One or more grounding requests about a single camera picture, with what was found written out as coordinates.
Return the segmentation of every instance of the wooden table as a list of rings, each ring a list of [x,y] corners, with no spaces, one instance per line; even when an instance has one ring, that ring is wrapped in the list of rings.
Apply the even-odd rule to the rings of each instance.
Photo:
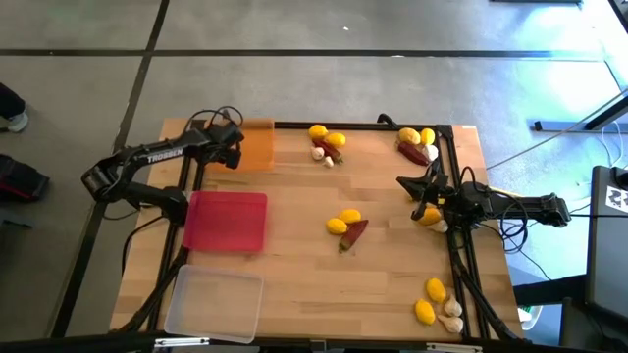
[[[161,138],[179,135],[183,124],[166,120]],[[453,132],[460,169],[470,166],[478,181],[486,182],[477,130],[454,126]],[[206,173],[203,189],[268,195],[266,245],[257,256],[190,252],[188,262],[265,279],[257,337],[459,340],[438,322],[419,324],[413,314],[414,302],[427,299],[428,278],[440,278],[452,292],[445,236],[410,220],[414,204],[395,181],[418,177],[424,169],[394,151],[394,132],[343,133],[345,163],[332,169],[312,161],[305,130],[276,129],[270,172]],[[154,165],[148,183],[177,184],[181,164],[178,159]],[[324,224],[345,208],[360,210],[370,224],[354,247],[339,255],[339,239],[327,234]],[[156,215],[157,210],[144,210],[138,224]],[[167,222],[160,222],[134,238],[111,328],[124,324],[152,290],[166,229]],[[483,292],[510,329],[522,335],[501,240],[486,230],[475,230],[473,238]],[[473,300],[468,293],[466,297],[470,323],[476,323]],[[169,301],[170,291],[160,327]],[[479,336],[475,324],[470,329]]]

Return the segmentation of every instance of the yellow lemon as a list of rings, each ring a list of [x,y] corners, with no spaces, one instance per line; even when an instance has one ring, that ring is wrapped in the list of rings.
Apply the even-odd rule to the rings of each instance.
[[[332,146],[339,148],[339,147],[343,147],[346,143],[346,137],[344,137],[343,134],[335,132],[335,133],[330,133],[327,136],[325,136],[325,142],[331,144]]]
[[[425,285],[430,299],[437,303],[443,303],[447,297],[445,286],[438,278],[430,278]]]
[[[311,139],[323,139],[327,136],[327,129],[324,126],[312,126],[308,130]]]
[[[333,235],[342,235],[346,233],[348,226],[339,219],[330,219],[326,223],[327,231]]]
[[[439,209],[428,207],[425,209],[425,213],[423,213],[423,217],[419,219],[418,223],[421,226],[430,226],[440,221],[442,218],[443,217],[441,216]]]
[[[344,210],[340,212],[338,218],[341,219],[346,224],[350,225],[352,223],[358,222],[362,220],[362,215],[358,210]]]
[[[421,135],[414,128],[404,127],[399,131],[399,140],[412,144],[421,143]]]
[[[433,144],[435,139],[436,135],[431,128],[424,128],[421,131],[421,143],[423,143],[424,145]]]
[[[436,319],[432,304],[423,299],[417,300],[416,304],[414,304],[414,313],[416,314],[416,318],[423,324],[431,325]]]

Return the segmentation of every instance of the red plastic tray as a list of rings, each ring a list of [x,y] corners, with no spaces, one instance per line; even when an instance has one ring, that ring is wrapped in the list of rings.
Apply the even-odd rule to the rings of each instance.
[[[183,246],[259,252],[264,247],[267,204],[263,193],[196,191],[187,209]]]

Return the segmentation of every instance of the garlic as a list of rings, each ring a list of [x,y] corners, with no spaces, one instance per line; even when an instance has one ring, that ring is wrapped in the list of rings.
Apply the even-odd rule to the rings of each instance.
[[[332,160],[332,157],[325,157],[325,160],[323,161],[323,166],[327,167],[327,168],[331,168],[334,166],[334,161]]]
[[[449,300],[447,300],[443,309],[445,309],[445,312],[451,317],[459,317],[462,315],[462,307],[455,301],[453,295],[449,295]]]
[[[439,149],[436,148],[435,145],[425,145],[425,146],[423,146],[423,148],[421,148],[421,153],[430,162],[434,162],[437,158],[439,158]]]
[[[444,315],[439,315],[439,320],[445,328],[451,333],[461,333],[462,328],[464,327],[464,323],[460,318],[448,318]]]
[[[447,230],[448,230],[448,225],[447,225],[447,222],[445,220],[440,220],[440,221],[434,223],[433,225],[426,226],[426,228],[431,229],[433,231],[446,233]]]
[[[325,150],[321,147],[310,147],[310,152],[314,161],[320,161],[325,157]]]

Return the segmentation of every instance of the black stand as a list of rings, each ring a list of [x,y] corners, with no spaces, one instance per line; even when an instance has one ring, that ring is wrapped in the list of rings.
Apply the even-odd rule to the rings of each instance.
[[[586,275],[546,280],[532,284],[515,285],[514,297],[517,305],[544,305],[561,303],[572,298],[577,303],[585,301]]]
[[[595,132],[602,131],[604,126],[614,122],[621,116],[628,114],[628,95],[625,95],[621,100],[611,105],[608,109],[601,112],[597,117],[593,118],[588,123],[582,123],[572,129],[569,132]],[[558,132],[563,131],[570,126],[573,126],[576,122],[534,122],[534,131],[547,131]],[[619,124],[619,129],[622,132],[628,132],[628,124]]]

